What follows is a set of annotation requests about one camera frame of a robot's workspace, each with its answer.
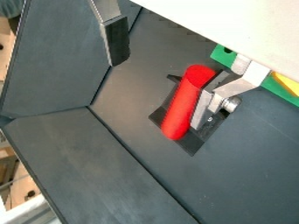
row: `red cylinder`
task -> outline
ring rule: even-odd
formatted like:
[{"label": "red cylinder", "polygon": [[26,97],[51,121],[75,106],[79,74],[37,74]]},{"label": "red cylinder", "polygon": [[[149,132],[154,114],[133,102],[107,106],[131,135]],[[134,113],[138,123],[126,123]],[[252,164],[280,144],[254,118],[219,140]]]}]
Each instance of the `red cylinder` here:
[{"label": "red cylinder", "polygon": [[163,134],[173,140],[179,140],[191,127],[193,111],[202,89],[215,74],[215,71],[202,65],[190,66],[186,70],[162,124]]}]

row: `gray panel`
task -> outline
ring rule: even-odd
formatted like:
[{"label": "gray panel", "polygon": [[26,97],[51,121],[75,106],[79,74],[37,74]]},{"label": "gray panel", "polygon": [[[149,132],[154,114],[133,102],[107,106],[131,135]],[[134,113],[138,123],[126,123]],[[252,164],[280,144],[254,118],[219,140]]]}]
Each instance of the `gray panel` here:
[{"label": "gray panel", "polygon": [[19,118],[5,132],[69,223],[197,223],[87,108]]},{"label": "gray panel", "polygon": [[174,86],[167,74],[195,62],[214,67],[214,44],[186,32],[141,15],[130,61],[111,71],[91,108],[202,223],[297,223],[298,108],[264,89],[249,92],[194,157],[149,120]]},{"label": "gray panel", "polygon": [[[2,115],[39,115],[90,105],[109,70],[99,22],[89,0],[26,1]],[[141,7],[121,1],[133,25]]]}]

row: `black bracket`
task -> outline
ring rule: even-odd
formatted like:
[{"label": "black bracket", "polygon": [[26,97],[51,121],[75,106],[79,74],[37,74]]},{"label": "black bracket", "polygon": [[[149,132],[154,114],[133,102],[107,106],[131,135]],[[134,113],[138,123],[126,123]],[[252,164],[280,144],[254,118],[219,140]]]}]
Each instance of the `black bracket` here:
[{"label": "black bracket", "polygon": [[[159,107],[158,110],[149,116],[150,120],[159,128],[162,128],[166,112],[170,108],[174,94],[182,81],[182,77],[175,75],[169,74],[167,78],[175,82],[175,87],[173,88],[173,92],[169,94],[162,107]],[[191,156],[195,155],[197,151],[207,142],[209,138],[211,137],[213,133],[215,132],[229,115],[230,113],[225,109],[222,109],[219,113],[215,114],[210,118],[210,120],[203,124],[199,130],[195,130],[193,127],[190,127],[190,130],[186,133],[185,137],[181,140],[175,141]]]}]

